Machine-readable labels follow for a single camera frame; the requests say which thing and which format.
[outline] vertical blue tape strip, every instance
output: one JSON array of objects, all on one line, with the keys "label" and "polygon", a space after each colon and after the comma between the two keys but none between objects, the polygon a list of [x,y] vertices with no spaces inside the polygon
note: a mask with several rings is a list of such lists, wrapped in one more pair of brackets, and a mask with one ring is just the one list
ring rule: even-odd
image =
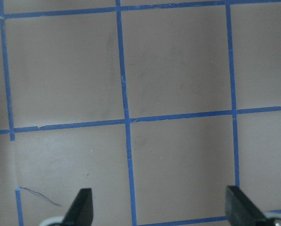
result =
[{"label": "vertical blue tape strip", "polygon": [[19,226],[24,226],[20,190],[21,190],[20,188],[16,188],[16,190],[15,190],[16,203],[17,203],[17,213],[18,213]]},{"label": "vertical blue tape strip", "polygon": [[4,81],[5,90],[7,97],[7,107],[8,107],[8,126],[10,133],[10,140],[15,140],[14,134],[14,121],[13,121],[13,110],[12,110],[12,100],[10,92],[10,82],[9,82],[9,69],[8,69],[8,52],[7,52],[7,39],[5,34],[5,18],[4,18],[4,4],[3,0],[0,0],[0,32],[1,32],[1,47],[3,56],[3,68],[4,68]]},{"label": "vertical blue tape strip", "polygon": [[232,36],[232,25],[231,25],[230,0],[226,1],[226,23],[227,23],[227,39],[228,39],[228,54],[229,54],[231,104],[233,110],[234,175],[235,175],[235,185],[239,187],[240,170],[239,170],[238,124],[237,124],[237,109],[236,109],[236,93],[235,93],[235,77],[234,77],[234,61],[233,61],[233,36]]},{"label": "vertical blue tape strip", "polygon": [[[116,6],[120,7],[120,0],[116,0]],[[125,59],[124,59],[124,50],[123,50],[121,11],[116,12],[116,18],[117,18],[119,57],[120,57],[122,99],[123,99],[123,108],[124,108],[125,126],[126,126],[126,146],[127,146],[127,158],[128,158],[128,175],[129,175],[129,186],[130,186],[132,226],[137,226],[135,189],[134,189],[134,172],[133,172],[131,132],[130,132],[130,118],[129,118],[129,110],[128,110],[128,97],[127,97],[127,85],[126,85]]]}]

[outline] black object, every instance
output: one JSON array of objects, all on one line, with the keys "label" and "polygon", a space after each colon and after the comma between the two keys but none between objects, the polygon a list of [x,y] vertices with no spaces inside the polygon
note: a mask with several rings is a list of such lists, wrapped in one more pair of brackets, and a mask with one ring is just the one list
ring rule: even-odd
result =
[{"label": "black object", "polygon": [[77,194],[62,223],[49,226],[91,226],[92,221],[92,191],[91,188],[83,188]]},{"label": "black object", "polygon": [[231,226],[281,226],[281,218],[267,218],[237,186],[226,187],[225,214]]}]

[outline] gray floor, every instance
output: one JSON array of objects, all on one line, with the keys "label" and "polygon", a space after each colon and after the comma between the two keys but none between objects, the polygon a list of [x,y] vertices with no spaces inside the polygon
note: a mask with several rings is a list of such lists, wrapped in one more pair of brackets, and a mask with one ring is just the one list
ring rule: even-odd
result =
[{"label": "gray floor", "polygon": [[[6,14],[115,6],[4,0]],[[224,216],[225,186],[235,184],[232,115],[183,114],[232,109],[225,5],[121,16],[137,224]],[[259,108],[237,116],[240,187],[262,211],[281,210],[281,111],[263,112],[281,106],[281,3],[231,5],[231,20],[237,109]],[[0,33],[0,226],[18,225],[18,186],[62,205],[21,191],[26,226],[64,215],[82,187],[93,188],[93,226],[132,225],[117,32],[114,11],[5,20],[18,130],[10,141]]]}]

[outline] blue grid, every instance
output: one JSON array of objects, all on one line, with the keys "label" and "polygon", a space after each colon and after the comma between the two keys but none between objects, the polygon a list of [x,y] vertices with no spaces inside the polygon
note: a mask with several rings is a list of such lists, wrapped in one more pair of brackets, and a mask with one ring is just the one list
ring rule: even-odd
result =
[{"label": "blue grid", "polygon": [[[21,132],[125,124],[128,175],[129,175],[129,185],[130,185],[131,219],[132,219],[132,226],[137,226],[138,224],[137,224],[137,220],[136,220],[136,201],[135,201],[135,190],[134,190],[133,161],[132,161],[131,134],[130,134],[130,124],[131,123],[137,123],[137,122],[142,122],[142,121],[161,121],[161,120],[210,117],[210,116],[218,116],[218,115],[231,115],[232,121],[233,121],[235,184],[237,186],[240,186],[237,116],[239,114],[281,111],[281,106],[237,109],[235,79],[234,79],[232,22],[231,22],[230,7],[231,7],[231,5],[234,5],[234,4],[273,3],[273,2],[281,2],[281,0],[216,0],[216,1],[185,2],[185,3],[170,3],[170,4],[155,4],[155,5],[137,5],[137,6],[122,6],[120,4],[120,0],[115,0],[115,1],[116,1],[115,7],[5,14],[3,0],[0,0],[0,32],[1,32],[1,43],[2,43],[1,46],[2,46],[3,68],[4,68],[4,76],[5,76],[5,88],[6,88],[7,109],[8,109],[8,125],[9,125],[9,129],[0,129],[0,134],[9,134],[10,140],[14,141],[15,134],[21,133]],[[130,118],[129,110],[128,110],[127,84],[126,84],[126,75],[125,75],[124,43],[123,43],[123,37],[122,37],[121,12],[122,11],[133,11],[133,10],[147,10],[147,9],[155,9],[155,8],[188,8],[188,7],[204,7],[204,6],[219,6],[219,5],[225,5],[225,9],[226,9],[226,24],[227,24],[232,109],[226,110],[226,111],[185,113],[185,114]],[[32,127],[14,128],[12,102],[11,102],[11,89],[10,89],[10,82],[9,82],[8,53],[7,53],[6,34],[5,34],[5,20],[11,19],[11,18],[26,18],[26,17],[39,17],[39,16],[63,16],[63,15],[93,14],[93,13],[108,13],[108,12],[116,12],[116,14],[117,14],[120,75],[121,75],[121,86],[122,86],[122,100],[123,100],[123,108],[124,108],[124,116],[125,116],[124,119],[47,125],[47,126],[43,126],[43,127],[32,126]],[[21,190],[20,188],[16,189],[16,202],[17,202],[19,225],[23,226],[24,223],[23,223],[23,213],[22,213],[22,206],[21,206],[20,190]],[[281,214],[281,210],[272,210],[271,212]],[[162,223],[155,223],[155,224],[147,224],[147,225],[143,225],[143,226],[178,226],[178,225],[207,223],[207,222],[216,222],[216,221],[224,221],[224,220],[226,220],[226,217],[219,216],[219,217],[213,217],[213,218],[200,218],[200,219],[190,219],[190,220],[174,221],[174,222],[162,222]]]}]

